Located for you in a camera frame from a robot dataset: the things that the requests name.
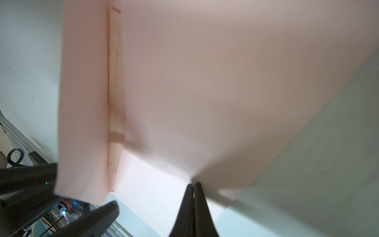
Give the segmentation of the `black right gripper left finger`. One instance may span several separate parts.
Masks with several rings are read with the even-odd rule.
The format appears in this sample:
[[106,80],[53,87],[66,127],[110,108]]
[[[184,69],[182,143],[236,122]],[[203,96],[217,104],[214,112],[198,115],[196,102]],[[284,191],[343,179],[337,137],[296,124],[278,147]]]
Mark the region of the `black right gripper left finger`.
[[194,236],[194,194],[192,184],[186,187],[175,224],[169,236]]

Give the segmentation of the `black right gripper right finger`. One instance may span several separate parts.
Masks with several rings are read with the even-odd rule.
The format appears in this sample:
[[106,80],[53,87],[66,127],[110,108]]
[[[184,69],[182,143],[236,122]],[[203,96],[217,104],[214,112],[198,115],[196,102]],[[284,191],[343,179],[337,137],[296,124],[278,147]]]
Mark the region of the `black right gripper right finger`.
[[194,232],[196,237],[219,237],[199,182],[194,185]]

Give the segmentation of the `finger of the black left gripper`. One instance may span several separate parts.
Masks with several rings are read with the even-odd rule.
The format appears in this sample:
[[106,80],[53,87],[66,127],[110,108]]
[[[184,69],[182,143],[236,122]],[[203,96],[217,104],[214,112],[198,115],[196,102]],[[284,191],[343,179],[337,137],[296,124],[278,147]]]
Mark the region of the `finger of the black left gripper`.
[[58,230],[52,237],[101,237],[118,215],[118,204],[112,201]]
[[64,198],[54,194],[57,163],[1,169],[1,236],[12,237],[31,226]]

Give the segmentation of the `yellow letter paper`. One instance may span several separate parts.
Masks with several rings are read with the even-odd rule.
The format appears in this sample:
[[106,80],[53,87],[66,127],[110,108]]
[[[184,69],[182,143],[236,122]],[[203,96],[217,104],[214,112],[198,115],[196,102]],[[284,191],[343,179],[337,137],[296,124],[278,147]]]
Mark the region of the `yellow letter paper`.
[[125,137],[121,11],[116,7],[110,8],[109,24],[108,171],[110,175],[110,189],[113,191]]

